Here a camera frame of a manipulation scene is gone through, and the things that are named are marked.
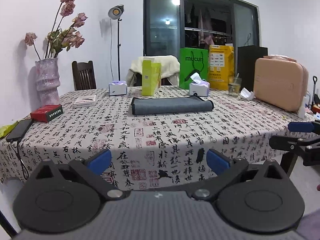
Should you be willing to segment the drinking glass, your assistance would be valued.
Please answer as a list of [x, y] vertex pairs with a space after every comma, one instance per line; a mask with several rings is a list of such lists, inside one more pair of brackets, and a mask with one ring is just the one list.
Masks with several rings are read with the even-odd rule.
[[240, 93], [242, 79], [240, 77], [229, 77], [228, 80], [228, 94], [231, 96], [238, 96]]

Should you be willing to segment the purple and grey towel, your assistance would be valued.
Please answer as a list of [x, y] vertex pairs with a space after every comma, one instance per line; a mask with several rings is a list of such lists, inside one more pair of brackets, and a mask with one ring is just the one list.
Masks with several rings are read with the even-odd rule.
[[133, 115], [154, 115], [207, 112], [214, 109], [210, 100], [203, 100], [197, 95], [181, 98], [133, 98], [131, 101]]

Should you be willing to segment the black smartphone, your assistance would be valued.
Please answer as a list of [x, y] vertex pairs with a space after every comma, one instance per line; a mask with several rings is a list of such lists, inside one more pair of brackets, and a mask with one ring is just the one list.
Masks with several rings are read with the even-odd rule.
[[30, 126], [33, 124], [32, 119], [25, 119], [18, 122], [15, 128], [6, 137], [7, 142], [21, 141]]

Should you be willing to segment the red and green box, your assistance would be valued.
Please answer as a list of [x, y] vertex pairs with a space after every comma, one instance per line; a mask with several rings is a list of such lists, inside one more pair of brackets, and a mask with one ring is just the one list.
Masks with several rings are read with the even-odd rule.
[[48, 123], [63, 114], [62, 105], [46, 105], [30, 113], [31, 119]]

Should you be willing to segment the pink ceramic vase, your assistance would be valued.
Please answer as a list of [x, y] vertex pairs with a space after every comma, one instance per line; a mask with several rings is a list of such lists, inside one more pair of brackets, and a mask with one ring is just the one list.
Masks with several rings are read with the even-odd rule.
[[36, 89], [42, 106], [59, 105], [57, 88], [61, 85], [58, 58], [48, 58], [35, 62]]

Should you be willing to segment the white bottle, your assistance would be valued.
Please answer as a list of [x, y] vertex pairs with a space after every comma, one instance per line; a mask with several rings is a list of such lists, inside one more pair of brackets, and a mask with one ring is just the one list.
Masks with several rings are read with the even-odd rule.
[[305, 96], [302, 100], [302, 104], [298, 110], [298, 117], [300, 119], [304, 119], [305, 118], [305, 109], [306, 109], [306, 100], [307, 100], [307, 97]]

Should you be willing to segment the yellow paper bag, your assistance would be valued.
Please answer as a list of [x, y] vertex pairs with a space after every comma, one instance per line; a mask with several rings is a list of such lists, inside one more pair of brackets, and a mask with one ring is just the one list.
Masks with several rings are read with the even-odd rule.
[[228, 90], [229, 78], [234, 76], [234, 48], [210, 45], [208, 82], [211, 89]]

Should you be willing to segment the green snack packet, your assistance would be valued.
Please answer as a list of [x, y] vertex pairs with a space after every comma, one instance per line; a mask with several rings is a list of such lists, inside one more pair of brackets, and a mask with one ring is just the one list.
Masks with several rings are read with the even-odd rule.
[[0, 138], [6, 137], [18, 124], [18, 121], [10, 125], [5, 125], [0, 128]]

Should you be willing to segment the pink hard case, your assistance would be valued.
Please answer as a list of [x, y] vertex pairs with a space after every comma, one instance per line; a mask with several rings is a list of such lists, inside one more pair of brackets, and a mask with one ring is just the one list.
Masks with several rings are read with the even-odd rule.
[[308, 70], [296, 60], [264, 56], [255, 62], [253, 93], [258, 100], [296, 112], [306, 96], [308, 79]]

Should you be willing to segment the green mucun paper bag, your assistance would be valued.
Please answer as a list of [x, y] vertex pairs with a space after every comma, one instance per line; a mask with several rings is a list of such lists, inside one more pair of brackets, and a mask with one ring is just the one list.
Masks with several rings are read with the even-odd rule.
[[189, 84], [192, 82], [190, 77], [195, 73], [199, 74], [201, 79], [208, 79], [208, 50], [197, 48], [181, 48], [179, 62], [180, 88], [189, 89]]

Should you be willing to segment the flat white pink box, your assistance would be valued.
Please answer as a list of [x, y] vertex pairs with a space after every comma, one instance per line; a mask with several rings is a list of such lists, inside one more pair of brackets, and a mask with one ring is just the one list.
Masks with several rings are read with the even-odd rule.
[[96, 95], [80, 96], [73, 103], [73, 107], [74, 108], [79, 108], [79, 107], [94, 106], [96, 104], [96, 100], [97, 100], [97, 96]]

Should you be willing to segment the dark framed window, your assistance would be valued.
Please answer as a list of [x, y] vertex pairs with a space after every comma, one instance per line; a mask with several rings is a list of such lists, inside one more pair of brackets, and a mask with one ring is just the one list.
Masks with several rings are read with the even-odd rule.
[[260, 44], [258, 8], [241, 0], [144, 0], [143, 24], [145, 56]]

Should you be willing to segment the calligraphy print tablecloth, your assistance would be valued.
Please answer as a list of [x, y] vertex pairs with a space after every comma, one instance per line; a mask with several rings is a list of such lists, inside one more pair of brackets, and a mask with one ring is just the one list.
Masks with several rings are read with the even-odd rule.
[[[86, 95], [96, 95], [96, 104], [74, 108]], [[106, 89], [61, 96], [61, 116], [34, 123], [20, 143], [1, 140], [1, 181], [23, 178], [22, 164], [31, 173], [43, 159], [66, 164], [108, 149], [112, 163], [103, 178], [122, 190], [195, 182], [214, 175], [206, 163], [209, 149], [250, 163], [274, 158], [280, 151], [270, 148], [269, 138], [289, 135], [288, 123], [299, 120], [296, 113], [219, 90], [209, 93], [210, 112], [134, 116], [131, 101], [140, 96], [139, 87], [123, 96]]]

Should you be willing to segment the studio light on stand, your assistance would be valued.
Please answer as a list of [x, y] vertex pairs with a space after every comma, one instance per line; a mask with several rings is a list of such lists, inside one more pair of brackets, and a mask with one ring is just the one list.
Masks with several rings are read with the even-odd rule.
[[124, 13], [124, 5], [118, 4], [114, 7], [112, 7], [108, 11], [108, 17], [111, 20], [111, 22], [116, 21], [117, 22], [117, 71], [118, 71], [118, 79], [121, 80], [121, 70], [120, 70], [120, 23], [122, 21], [121, 17]]

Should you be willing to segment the dried pink roses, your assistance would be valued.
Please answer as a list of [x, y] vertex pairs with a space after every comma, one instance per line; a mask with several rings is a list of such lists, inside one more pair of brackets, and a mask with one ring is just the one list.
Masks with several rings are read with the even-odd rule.
[[79, 48], [85, 42], [85, 38], [79, 31], [79, 28], [84, 26], [88, 19], [84, 12], [78, 13], [75, 18], [72, 19], [71, 25], [68, 28], [62, 29], [61, 27], [62, 21], [68, 16], [73, 15], [75, 1], [76, 0], [60, 0], [51, 31], [44, 39], [46, 47], [43, 57], [40, 57], [35, 46], [37, 35], [33, 32], [25, 34], [25, 45], [34, 48], [38, 60], [57, 58], [63, 50], [69, 51], [71, 48]]

